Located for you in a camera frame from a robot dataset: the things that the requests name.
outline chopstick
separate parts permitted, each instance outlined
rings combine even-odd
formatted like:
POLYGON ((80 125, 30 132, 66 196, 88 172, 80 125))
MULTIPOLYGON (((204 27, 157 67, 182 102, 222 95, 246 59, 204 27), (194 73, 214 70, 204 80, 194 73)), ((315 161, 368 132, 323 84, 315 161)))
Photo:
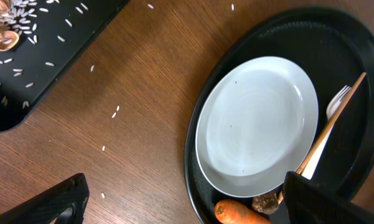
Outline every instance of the chopstick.
MULTIPOLYGON (((343 102, 340 104, 340 106, 337 108, 336 112, 334 115, 330 118, 329 122, 326 124, 325 128, 321 131, 321 134, 319 137, 316 139, 315 143, 312 145, 311 150, 309 151, 308 155, 306 158, 303 160, 302 164, 299 166, 297 169, 296 173, 301 174, 301 172, 306 168, 306 165, 309 163, 312 155, 316 152, 318 147, 320 146, 321 142, 325 139, 327 133, 330 131, 330 129, 333 127, 333 125, 336 123, 337 119, 339 118, 340 114, 346 107, 347 103, 350 101, 351 97, 354 95, 355 91, 357 88, 360 86, 362 80, 365 78, 367 75, 366 72, 363 72, 358 80, 354 83, 353 87, 351 90, 346 94, 343 102)), ((278 204, 280 204, 284 200, 282 192, 278 196, 278 204)))

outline wood grain surface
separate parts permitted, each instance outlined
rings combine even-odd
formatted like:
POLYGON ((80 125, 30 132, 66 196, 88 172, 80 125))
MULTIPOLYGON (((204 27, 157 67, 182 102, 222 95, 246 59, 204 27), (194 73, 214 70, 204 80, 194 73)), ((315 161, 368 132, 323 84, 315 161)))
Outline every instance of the wood grain surface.
MULTIPOLYGON (((0 134, 0 213, 82 172, 85 223, 198 223, 182 166, 204 81, 257 23, 311 5, 374 33, 374 0, 132 0, 27 121, 0 134)), ((353 201, 374 212, 374 168, 353 201)))

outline black object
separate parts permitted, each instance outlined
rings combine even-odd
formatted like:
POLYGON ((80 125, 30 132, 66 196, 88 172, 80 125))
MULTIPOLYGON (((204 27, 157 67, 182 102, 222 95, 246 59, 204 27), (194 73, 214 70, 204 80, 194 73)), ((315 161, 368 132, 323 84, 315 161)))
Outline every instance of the black object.
POLYGON ((374 214, 319 190, 295 172, 286 174, 283 194, 291 224, 374 224, 374 214))
MULTIPOLYGON (((352 16, 333 9, 295 9, 264 21, 245 34, 217 63, 198 98, 185 143, 185 183, 202 223, 219 223, 215 204, 226 196, 215 190, 200 171, 195 132, 200 111, 214 86, 243 62, 278 56, 298 64, 309 75, 319 102, 316 137, 327 122, 326 106, 344 85, 352 86, 362 72, 367 77, 336 122, 312 182, 351 199, 374 163, 374 37, 352 16)), ((252 198, 232 198, 251 206, 252 198)), ((287 223, 285 204, 269 216, 287 223)))
POLYGON ((115 18, 129 0, 83 0, 86 10, 79 0, 66 0, 61 4, 46 4, 49 12, 40 12, 39 6, 32 6, 38 14, 37 18, 29 17, 37 24, 39 41, 33 45, 22 34, 15 49, 0 52, 0 60, 13 58, 14 61, 0 65, 0 132, 7 131, 20 124, 34 108, 44 99, 62 78, 72 64, 81 56, 87 47, 98 37, 101 31, 115 18), (75 7, 84 10, 80 14, 75 7), (62 36, 66 42, 58 40, 62 36), (54 67, 45 63, 54 63, 54 67), (23 74, 14 77, 13 68, 24 69, 23 74), (7 106, 1 102, 6 96, 7 106), (22 109, 24 101, 29 108, 22 109))
POLYGON ((80 224, 90 193, 84 174, 76 174, 0 215, 0 224, 80 224))

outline black container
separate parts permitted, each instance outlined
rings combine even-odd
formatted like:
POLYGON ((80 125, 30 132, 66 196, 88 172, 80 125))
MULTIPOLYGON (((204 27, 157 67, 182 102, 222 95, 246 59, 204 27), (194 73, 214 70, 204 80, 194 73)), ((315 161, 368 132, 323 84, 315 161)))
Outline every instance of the black container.
POLYGON ((30 26, 37 24, 33 34, 22 34, 14 49, 0 52, 0 60, 13 58, 12 62, 0 65, 0 132, 7 131, 20 124, 32 110, 39 105, 56 82, 63 77, 72 64, 81 56, 87 47, 98 37, 101 31, 115 18, 129 0, 83 0, 86 10, 77 0, 61 1, 47 4, 37 1, 36 6, 28 6, 26 10, 34 8, 37 17, 31 20, 30 26), (40 7, 49 12, 42 12, 40 7), (76 10, 79 7, 83 14, 76 10), (65 19, 72 23, 70 27, 65 19), (27 37, 38 36, 38 43, 32 44, 27 37), (61 42, 60 35, 66 41, 61 42), (54 63, 54 67, 45 63, 54 63), (23 74, 14 77, 13 68, 23 69, 23 74), (4 106, 4 96, 8 104, 4 106), (30 107, 22 109, 23 102, 29 102, 30 107))
MULTIPOLYGON (((229 71, 262 56, 289 59, 308 74, 319 102, 316 137, 326 125, 325 111, 333 96, 367 72, 335 124, 312 181, 351 199, 374 164, 374 37, 352 16, 333 9, 310 7, 281 13, 253 28, 231 47, 198 98, 185 144, 184 172, 190 201, 202 223, 219 223, 214 206, 231 197, 215 190, 200 171, 195 153, 200 111, 211 90, 229 71)), ((251 206, 252 198, 234 199, 251 206)), ((274 223, 288 223, 284 204, 268 218, 274 223)))

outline utensil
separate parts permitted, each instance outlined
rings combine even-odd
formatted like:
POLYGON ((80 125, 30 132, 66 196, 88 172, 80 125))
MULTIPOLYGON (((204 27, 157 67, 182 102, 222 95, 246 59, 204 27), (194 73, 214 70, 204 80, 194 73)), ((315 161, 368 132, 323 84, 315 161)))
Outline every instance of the utensil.
MULTIPOLYGON (((320 145, 322 144, 322 142, 325 139, 327 139, 327 136, 329 135, 329 132, 331 131, 331 129, 333 128, 335 122, 337 121, 337 118, 339 118, 340 114, 342 113, 342 111, 346 107, 347 103, 350 101, 351 97, 353 96, 353 94, 355 93, 355 91, 357 90, 357 88, 360 86, 362 80, 365 78, 366 75, 367 75, 367 73, 363 72, 360 75, 360 77, 358 78, 358 80, 354 83, 354 85, 351 88, 351 90, 345 95, 344 100, 342 101, 342 103, 340 104, 340 106, 337 108, 336 112, 332 115, 332 117, 330 118, 329 122, 326 124, 325 128, 322 130, 321 134, 319 135, 319 137, 317 138, 317 140, 315 141, 315 143, 312 145, 311 150, 309 151, 308 155, 304 159, 303 163, 297 169, 297 171, 296 171, 297 174, 301 174, 301 172, 303 171, 303 169, 306 167, 306 165, 311 160, 312 155, 316 152, 316 150, 318 150, 318 148, 320 147, 320 145)), ((283 195, 282 195, 282 192, 281 192, 279 194, 279 196, 278 196, 278 203, 281 203, 282 200, 283 200, 283 195)))
POLYGON ((339 105, 342 103, 342 100, 344 99, 345 95, 348 93, 348 91, 351 90, 351 87, 348 85, 345 85, 330 101, 328 104, 328 107, 326 107, 326 117, 328 120, 332 115, 335 113, 336 109, 339 107, 339 105))
MULTIPOLYGON (((330 103, 328 104, 327 110, 326 110, 328 121, 332 117, 332 115, 335 113, 337 108, 340 106, 343 99, 345 98, 345 96, 350 90, 351 90, 351 87, 345 85, 330 101, 330 103)), ((324 151, 326 142, 328 141, 329 134, 332 132, 332 129, 333 127, 329 130, 326 137, 324 138, 324 140, 321 142, 320 146, 316 150, 316 152, 312 155, 306 168, 304 168, 301 174, 303 177, 311 180, 312 176, 314 175, 314 172, 316 171, 317 164, 319 162, 322 152, 324 151)))
POLYGON ((202 108, 199 166, 225 194, 264 194, 299 167, 317 120, 316 92, 302 68, 279 57, 250 60, 226 75, 202 108))

